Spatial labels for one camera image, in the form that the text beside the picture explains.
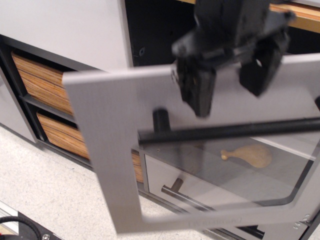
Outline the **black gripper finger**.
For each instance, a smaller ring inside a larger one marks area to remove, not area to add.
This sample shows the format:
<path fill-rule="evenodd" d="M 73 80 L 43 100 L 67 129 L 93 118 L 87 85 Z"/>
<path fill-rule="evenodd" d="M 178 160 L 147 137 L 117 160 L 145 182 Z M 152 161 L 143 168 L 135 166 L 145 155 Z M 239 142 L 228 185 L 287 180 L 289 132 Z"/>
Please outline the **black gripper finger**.
<path fill-rule="evenodd" d="M 289 44 L 290 37 L 286 31 L 259 41 L 252 59 L 241 65 L 240 84 L 256 97 L 264 93 L 277 73 Z"/>
<path fill-rule="evenodd" d="M 195 58 L 178 58 L 175 65 L 175 77 L 182 100 L 197 117 L 207 118 L 211 112 L 216 70 Z"/>

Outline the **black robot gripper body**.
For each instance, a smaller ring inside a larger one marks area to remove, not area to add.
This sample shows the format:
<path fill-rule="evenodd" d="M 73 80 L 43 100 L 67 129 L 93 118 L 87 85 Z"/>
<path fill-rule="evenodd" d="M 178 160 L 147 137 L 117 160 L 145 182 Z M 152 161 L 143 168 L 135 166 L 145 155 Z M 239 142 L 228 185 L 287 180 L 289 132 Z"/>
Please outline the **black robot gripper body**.
<path fill-rule="evenodd" d="M 197 0 L 196 26 L 172 44 L 178 68 L 220 68 L 232 62 L 276 68 L 289 44 L 293 11 L 281 0 Z"/>

